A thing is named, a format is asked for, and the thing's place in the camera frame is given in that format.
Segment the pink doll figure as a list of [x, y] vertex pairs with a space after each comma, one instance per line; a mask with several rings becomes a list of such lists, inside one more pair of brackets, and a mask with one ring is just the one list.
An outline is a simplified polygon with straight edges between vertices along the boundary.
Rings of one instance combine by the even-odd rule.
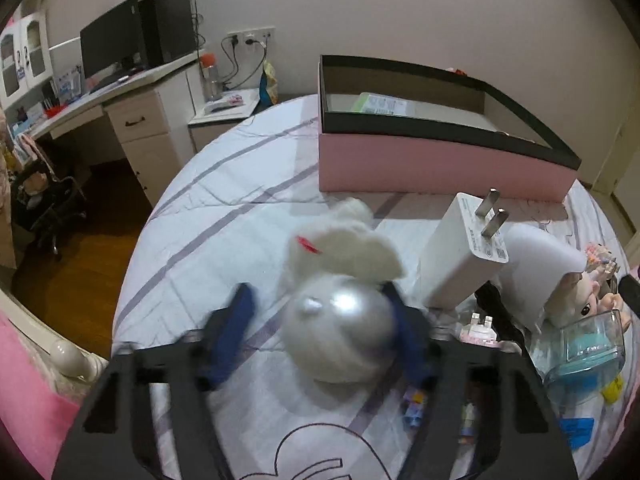
[[620, 268], [613, 253], [602, 244], [589, 244], [585, 249], [586, 268], [563, 276], [544, 305], [549, 322], [561, 328], [583, 318], [617, 311], [624, 333], [631, 324], [624, 311], [623, 297], [617, 292], [615, 272]]

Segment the white mini hair dryer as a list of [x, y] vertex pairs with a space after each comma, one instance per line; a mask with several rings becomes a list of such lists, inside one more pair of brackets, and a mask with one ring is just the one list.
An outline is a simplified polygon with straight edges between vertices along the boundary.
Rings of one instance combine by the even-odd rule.
[[585, 270], [586, 255], [526, 223], [513, 223], [503, 239], [509, 262], [497, 274], [502, 303], [512, 318], [539, 334], [544, 305], [566, 274]]

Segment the white power adapter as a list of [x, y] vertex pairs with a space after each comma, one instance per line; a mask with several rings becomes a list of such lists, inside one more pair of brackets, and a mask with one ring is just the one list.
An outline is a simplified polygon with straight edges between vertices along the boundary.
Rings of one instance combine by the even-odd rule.
[[509, 262], [499, 197], [495, 188], [483, 198], [454, 196], [419, 258], [414, 292], [423, 307], [454, 309]]

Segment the white fluffy ball toy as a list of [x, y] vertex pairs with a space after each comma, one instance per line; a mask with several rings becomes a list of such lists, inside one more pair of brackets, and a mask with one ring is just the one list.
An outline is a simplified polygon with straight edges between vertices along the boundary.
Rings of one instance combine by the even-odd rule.
[[349, 197], [298, 228], [288, 241], [281, 322], [285, 351], [318, 382], [366, 382], [390, 362], [397, 334], [382, 286], [405, 274], [373, 214]]

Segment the clear plastic card box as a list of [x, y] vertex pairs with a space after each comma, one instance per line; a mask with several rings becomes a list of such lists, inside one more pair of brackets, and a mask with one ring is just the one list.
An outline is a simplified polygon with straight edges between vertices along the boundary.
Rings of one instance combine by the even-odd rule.
[[410, 101], [371, 92], [361, 92], [350, 111], [353, 113], [405, 117], [497, 131], [483, 114], [463, 108], [429, 102]]

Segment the yellow highlighter pen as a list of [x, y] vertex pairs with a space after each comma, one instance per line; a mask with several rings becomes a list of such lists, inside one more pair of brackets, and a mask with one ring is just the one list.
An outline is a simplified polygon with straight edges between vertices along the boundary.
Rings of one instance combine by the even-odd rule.
[[605, 400], [606, 404], [614, 404], [620, 398], [620, 395], [623, 392], [624, 388], [624, 380], [621, 374], [618, 374], [612, 382], [606, 385], [602, 390], [602, 398]]

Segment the black hair clip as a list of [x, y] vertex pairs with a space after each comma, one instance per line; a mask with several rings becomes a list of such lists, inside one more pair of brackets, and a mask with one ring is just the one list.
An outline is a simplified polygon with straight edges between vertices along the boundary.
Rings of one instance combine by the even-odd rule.
[[477, 307], [492, 317], [492, 329], [496, 332], [498, 339], [514, 342], [518, 348], [524, 350], [524, 335], [512, 323], [511, 315], [502, 302], [498, 287], [487, 281], [474, 292], [474, 297]]

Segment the pink block donut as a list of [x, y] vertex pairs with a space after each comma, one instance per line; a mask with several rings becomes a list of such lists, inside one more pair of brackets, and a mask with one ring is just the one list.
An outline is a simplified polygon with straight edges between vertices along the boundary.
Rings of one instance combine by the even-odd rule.
[[424, 391], [409, 387], [402, 398], [402, 421], [408, 429], [418, 429], [423, 420], [427, 395]]

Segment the pink bed quilt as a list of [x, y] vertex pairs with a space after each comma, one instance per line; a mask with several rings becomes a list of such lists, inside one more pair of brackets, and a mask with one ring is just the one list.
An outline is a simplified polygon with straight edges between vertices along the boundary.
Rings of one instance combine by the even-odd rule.
[[1, 421], [38, 474], [51, 479], [79, 405], [46, 383], [4, 314], [0, 372]]

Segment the striped white table cover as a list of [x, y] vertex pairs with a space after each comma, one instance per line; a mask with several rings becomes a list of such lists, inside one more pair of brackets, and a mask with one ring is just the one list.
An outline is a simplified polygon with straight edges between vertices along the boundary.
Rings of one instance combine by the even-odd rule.
[[[223, 307], [236, 284], [254, 286], [257, 312], [240, 364], [205, 398], [237, 479], [395, 479], [411, 444], [401, 420], [407, 383], [399, 372], [361, 386], [321, 385], [299, 373], [277, 333], [288, 240], [348, 196], [319, 191], [318, 122], [317, 96], [304, 96], [247, 119], [193, 157], [145, 223], [114, 317], [114, 352], [120, 344], [169, 344]], [[420, 250], [451, 197], [358, 197], [399, 252], [407, 275], [398, 287], [415, 304], [409, 294]], [[499, 204], [510, 222], [538, 226], [570, 246], [608, 246], [620, 273], [629, 272], [611, 223], [579, 182], [562, 205], [504, 198]], [[623, 443], [636, 416], [638, 320], [625, 342], [617, 402], [607, 404], [599, 393], [565, 414], [594, 419], [590, 442], [573, 453], [579, 479]]]

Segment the pink black storage box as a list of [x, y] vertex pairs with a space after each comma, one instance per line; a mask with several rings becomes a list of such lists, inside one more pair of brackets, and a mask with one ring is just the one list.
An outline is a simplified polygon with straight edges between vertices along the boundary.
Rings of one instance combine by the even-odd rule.
[[[497, 131], [353, 113], [361, 92], [463, 108]], [[510, 96], [460, 72], [324, 54], [318, 63], [319, 186], [323, 192], [483, 194], [559, 203], [582, 161]]]

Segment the white computer desk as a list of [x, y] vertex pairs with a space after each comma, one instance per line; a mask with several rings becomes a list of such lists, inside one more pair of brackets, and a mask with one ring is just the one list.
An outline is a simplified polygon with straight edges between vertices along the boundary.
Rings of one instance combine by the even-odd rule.
[[195, 155], [189, 122], [204, 105], [200, 60], [192, 52], [86, 94], [29, 131], [38, 140], [107, 117], [151, 205]]

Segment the white bedside drawer unit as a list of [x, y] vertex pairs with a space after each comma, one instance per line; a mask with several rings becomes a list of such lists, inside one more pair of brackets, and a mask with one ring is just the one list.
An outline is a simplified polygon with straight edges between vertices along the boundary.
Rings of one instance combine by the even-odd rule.
[[207, 101], [189, 122], [190, 138], [196, 152], [218, 136], [252, 116], [258, 107], [259, 90], [226, 91], [217, 101]]

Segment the white glass-door cabinet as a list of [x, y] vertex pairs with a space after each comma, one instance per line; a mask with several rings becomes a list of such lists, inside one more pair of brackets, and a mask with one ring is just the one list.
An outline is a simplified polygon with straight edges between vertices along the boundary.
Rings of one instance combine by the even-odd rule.
[[1, 33], [1, 106], [8, 108], [53, 77], [46, 14], [12, 21]]

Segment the white wall power strip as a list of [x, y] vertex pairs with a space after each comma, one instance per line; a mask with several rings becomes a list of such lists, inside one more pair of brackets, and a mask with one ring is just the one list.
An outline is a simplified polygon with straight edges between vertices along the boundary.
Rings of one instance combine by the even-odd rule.
[[257, 28], [249, 28], [242, 30], [234, 30], [228, 32], [229, 37], [238, 37], [241, 44], [246, 46], [252, 46], [253, 44], [262, 44], [266, 46], [268, 42], [274, 37], [276, 29], [272, 26], [264, 26]]

